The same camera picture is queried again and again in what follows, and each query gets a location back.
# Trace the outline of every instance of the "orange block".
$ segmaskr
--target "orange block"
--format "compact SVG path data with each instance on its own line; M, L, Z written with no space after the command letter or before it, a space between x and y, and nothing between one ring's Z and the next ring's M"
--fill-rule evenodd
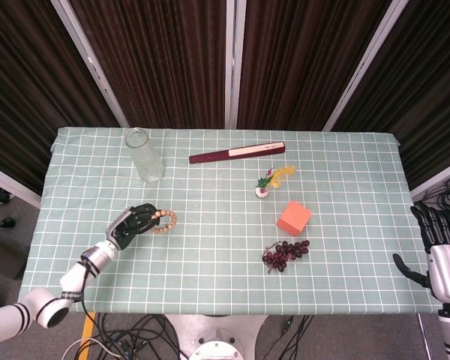
M278 219L277 226L282 230L285 230L291 236L297 236L305 228L311 215L312 211L304 208L295 201L291 201L286 206L280 219Z

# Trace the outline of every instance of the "dark brown curtain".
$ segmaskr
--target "dark brown curtain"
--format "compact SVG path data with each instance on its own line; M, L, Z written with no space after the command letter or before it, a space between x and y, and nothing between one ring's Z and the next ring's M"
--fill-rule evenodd
M64 126L118 126L49 1L0 0L0 170L41 194Z
M224 126L225 0L71 4L130 126Z
M321 131L389 2L247 0L238 128Z
M410 189L450 166L450 1L411 1L333 131L394 134Z

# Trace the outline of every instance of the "plastic grapes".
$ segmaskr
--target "plastic grapes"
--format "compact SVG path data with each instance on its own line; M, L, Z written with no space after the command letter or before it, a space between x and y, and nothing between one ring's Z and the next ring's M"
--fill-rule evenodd
M278 269L279 272L283 272L287 267L287 261L295 260L308 254L308 245L310 245L308 240L297 241L295 244L289 244L287 241L278 241L267 247L262 255L262 261L268 266L268 273L270 274L272 269Z

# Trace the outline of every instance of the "glass jar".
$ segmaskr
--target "glass jar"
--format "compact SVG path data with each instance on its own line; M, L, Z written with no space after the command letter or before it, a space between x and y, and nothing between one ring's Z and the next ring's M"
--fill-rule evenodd
M165 166L145 130L135 127L125 135L133 164L144 182L156 182L164 176Z

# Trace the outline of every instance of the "robotic arm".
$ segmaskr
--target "robotic arm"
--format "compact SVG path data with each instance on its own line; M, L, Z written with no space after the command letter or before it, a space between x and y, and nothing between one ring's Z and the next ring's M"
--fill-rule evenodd
M393 260L405 277L430 289L432 296L443 303L438 317L450 360L450 220L442 212L422 203L413 206L412 213L418 220L427 253L427 275L410 270L396 253Z
M98 242L80 256L80 260L60 279L60 298L44 288L27 292L16 304L0 307L0 342L22 334L32 320L44 328L58 325L70 306L83 298L83 290L124 250L136 235L157 226L160 217L150 204L124 210L106 229L106 240Z

